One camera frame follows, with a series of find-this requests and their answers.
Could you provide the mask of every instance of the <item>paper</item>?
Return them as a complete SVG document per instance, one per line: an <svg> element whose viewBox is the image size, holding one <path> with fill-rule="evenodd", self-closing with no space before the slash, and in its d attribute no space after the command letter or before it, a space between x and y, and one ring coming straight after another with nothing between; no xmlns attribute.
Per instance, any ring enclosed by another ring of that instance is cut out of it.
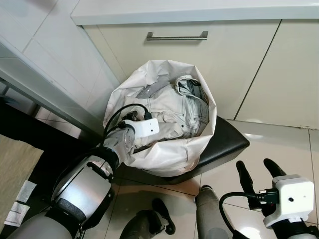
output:
<svg viewBox="0 0 319 239"><path fill-rule="evenodd" d="M25 182L24 182L22 188L20 189L20 192L15 200L26 203L26 201L28 201L32 191L34 190L35 186L36 186L35 183L32 183L28 180L25 180Z"/></svg>
<svg viewBox="0 0 319 239"><path fill-rule="evenodd" d="M22 220L29 210L29 206L14 202L6 220L4 221L4 224L20 227Z"/></svg>

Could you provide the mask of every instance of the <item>drawer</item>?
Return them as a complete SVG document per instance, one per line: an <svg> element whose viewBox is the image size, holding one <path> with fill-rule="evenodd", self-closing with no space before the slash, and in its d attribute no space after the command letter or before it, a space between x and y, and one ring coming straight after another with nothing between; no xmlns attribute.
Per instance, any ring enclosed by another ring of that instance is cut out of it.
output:
<svg viewBox="0 0 319 239"><path fill-rule="evenodd" d="M86 26L120 82L148 60L194 64L205 78L218 115L233 119L278 27L279 20ZM206 41L146 41L154 36L200 36Z"/></svg>

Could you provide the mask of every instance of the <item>white wall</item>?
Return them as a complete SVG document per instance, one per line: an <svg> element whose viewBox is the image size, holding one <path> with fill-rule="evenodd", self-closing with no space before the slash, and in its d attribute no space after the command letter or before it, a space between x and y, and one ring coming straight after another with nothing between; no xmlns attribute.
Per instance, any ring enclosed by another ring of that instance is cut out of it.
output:
<svg viewBox="0 0 319 239"><path fill-rule="evenodd" d="M80 117L83 111L102 122L109 95L119 82L86 32L70 18L77 3L78 0L0 1L0 43L74 101L76 115ZM2 52L5 49L0 49L0 67L4 68L12 62L12 56ZM27 80L20 79L20 83L30 89ZM60 111L74 108L67 102L60 102L59 106Z"/></svg>

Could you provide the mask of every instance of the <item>white cabinet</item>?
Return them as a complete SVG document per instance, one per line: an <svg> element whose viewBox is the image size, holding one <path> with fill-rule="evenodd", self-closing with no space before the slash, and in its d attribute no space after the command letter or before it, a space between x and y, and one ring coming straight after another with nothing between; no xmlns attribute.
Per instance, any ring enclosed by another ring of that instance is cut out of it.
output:
<svg viewBox="0 0 319 239"><path fill-rule="evenodd" d="M151 59L196 65L216 100L234 119L276 32L279 20L210 21L84 26L120 82ZM207 41L146 41L154 36L199 36Z"/></svg>
<svg viewBox="0 0 319 239"><path fill-rule="evenodd" d="M283 20L237 120L319 128L319 21Z"/></svg>

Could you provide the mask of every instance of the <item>black leather seat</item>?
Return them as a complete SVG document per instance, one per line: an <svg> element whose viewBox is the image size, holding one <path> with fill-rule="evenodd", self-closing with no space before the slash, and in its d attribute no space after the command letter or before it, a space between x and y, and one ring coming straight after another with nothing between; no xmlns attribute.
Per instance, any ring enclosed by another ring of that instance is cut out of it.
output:
<svg viewBox="0 0 319 239"><path fill-rule="evenodd" d="M248 146L249 141L234 126L217 116L215 134L201 154L196 168L165 179L171 184L181 183L236 158Z"/></svg>

